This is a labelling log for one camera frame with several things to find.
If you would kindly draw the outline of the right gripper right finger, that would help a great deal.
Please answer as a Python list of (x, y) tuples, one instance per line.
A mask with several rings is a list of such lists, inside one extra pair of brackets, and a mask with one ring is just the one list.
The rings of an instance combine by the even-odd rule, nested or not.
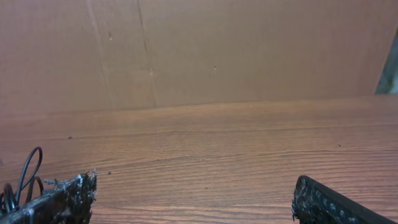
[(306, 175), (297, 179), (292, 219), (300, 224), (397, 224)]

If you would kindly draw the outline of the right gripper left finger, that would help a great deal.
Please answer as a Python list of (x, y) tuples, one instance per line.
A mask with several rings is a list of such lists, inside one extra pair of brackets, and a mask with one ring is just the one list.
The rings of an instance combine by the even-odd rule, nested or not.
[(1, 193), (1, 224), (88, 224), (96, 200), (97, 173), (78, 174), (70, 180), (46, 180), (53, 186), (22, 205), (10, 184)]

